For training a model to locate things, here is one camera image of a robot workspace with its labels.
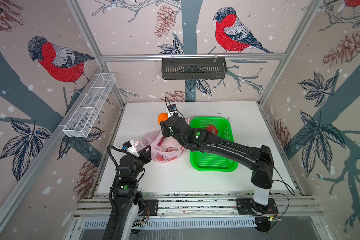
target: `red-breasted bird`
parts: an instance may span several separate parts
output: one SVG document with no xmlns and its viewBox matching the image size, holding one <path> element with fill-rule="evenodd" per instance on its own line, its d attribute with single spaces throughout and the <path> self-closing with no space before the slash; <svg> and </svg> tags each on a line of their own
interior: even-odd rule
<svg viewBox="0 0 360 240">
<path fill-rule="evenodd" d="M 249 48 L 271 53 L 253 36 L 249 27 L 240 22 L 232 7 L 219 9 L 213 19 L 216 20 L 216 41 L 225 49 L 224 53 L 227 51 L 240 53 Z"/>
<path fill-rule="evenodd" d="M 35 36 L 29 41 L 28 51 L 31 59 L 33 61 L 37 59 L 54 79 L 64 83 L 75 83 L 75 90 L 71 96 L 73 93 L 79 93 L 76 90 L 76 80 L 84 75 L 86 64 L 95 59 L 72 48 L 60 47 L 48 42 L 41 36 Z"/>
</svg>

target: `wallpaper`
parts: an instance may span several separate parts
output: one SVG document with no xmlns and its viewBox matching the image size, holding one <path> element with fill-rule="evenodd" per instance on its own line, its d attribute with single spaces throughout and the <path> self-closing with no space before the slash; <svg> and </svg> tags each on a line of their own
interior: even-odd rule
<svg viewBox="0 0 360 240">
<path fill-rule="evenodd" d="M 97 68 L 65 1 L 0 0 L 0 206 Z"/>
<path fill-rule="evenodd" d="M 360 239 L 360 1 L 325 0 L 264 106 L 338 239 Z"/>
<path fill-rule="evenodd" d="M 101 53 L 123 55 L 159 54 L 174 36 L 184 54 L 284 52 L 309 0 L 78 2 Z"/>
<path fill-rule="evenodd" d="M 164 80 L 161 61 L 107 63 L 125 102 L 257 101 L 279 61 L 227 61 L 224 79 Z"/>
</svg>

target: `black bracket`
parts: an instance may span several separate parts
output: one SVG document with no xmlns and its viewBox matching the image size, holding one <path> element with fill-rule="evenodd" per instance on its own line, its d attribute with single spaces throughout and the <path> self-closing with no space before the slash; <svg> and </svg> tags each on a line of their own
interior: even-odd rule
<svg viewBox="0 0 360 240">
<path fill-rule="evenodd" d="M 255 204 L 252 198 L 236 199 L 236 206 L 239 215 L 274 215 L 279 213 L 275 200 L 272 198 L 268 200 L 267 206 Z"/>
</svg>

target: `wire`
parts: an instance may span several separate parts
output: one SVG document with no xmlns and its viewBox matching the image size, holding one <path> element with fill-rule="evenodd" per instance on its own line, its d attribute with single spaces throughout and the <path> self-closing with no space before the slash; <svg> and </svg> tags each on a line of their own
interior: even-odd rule
<svg viewBox="0 0 360 240">
<path fill-rule="evenodd" d="M 288 198 L 286 195 L 284 195 L 284 194 L 282 194 L 282 193 L 278 193 L 278 192 L 272 193 L 272 194 L 270 194 L 270 195 L 274 195 L 274 194 L 283 195 L 283 196 L 286 197 L 287 200 L 288 200 L 288 206 L 287 206 L 287 208 L 285 209 L 285 211 L 284 211 L 284 212 L 281 214 L 281 216 L 279 217 L 279 218 L 281 219 L 281 218 L 283 217 L 283 215 L 286 213 L 286 211 L 288 210 L 288 208 L 289 208 L 289 198 Z M 270 230 L 276 225 L 276 223 L 278 223 L 278 221 L 275 222 L 268 231 L 270 231 Z"/>
<path fill-rule="evenodd" d="M 278 174 L 279 177 L 281 178 L 281 181 L 280 181 L 280 180 L 272 180 L 272 181 L 278 181 L 278 182 L 284 183 L 285 187 L 288 189 L 288 192 L 289 192 L 290 194 L 292 194 L 293 196 L 295 196 L 295 195 L 296 195 L 296 194 L 295 194 L 295 191 L 292 189 L 291 186 L 289 186 L 288 184 L 286 184 L 286 183 L 284 182 L 282 176 L 279 174 L 279 171 L 278 171 L 274 166 L 273 166 L 273 169 L 276 170 L 277 174 Z"/>
</svg>

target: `metal rail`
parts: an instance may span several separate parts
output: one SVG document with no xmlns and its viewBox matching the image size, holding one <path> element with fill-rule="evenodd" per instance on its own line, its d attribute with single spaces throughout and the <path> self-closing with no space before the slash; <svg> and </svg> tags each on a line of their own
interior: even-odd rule
<svg viewBox="0 0 360 240">
<path fill-rule="evenodd" d="M 225 58 L 225 60 L 283 60 L 285 53 L 224 53 L 224 54 L 173 54 L 173 55 L 102 55 L 107 62 L 160 61 L 163 58 Z"/>
</svg>

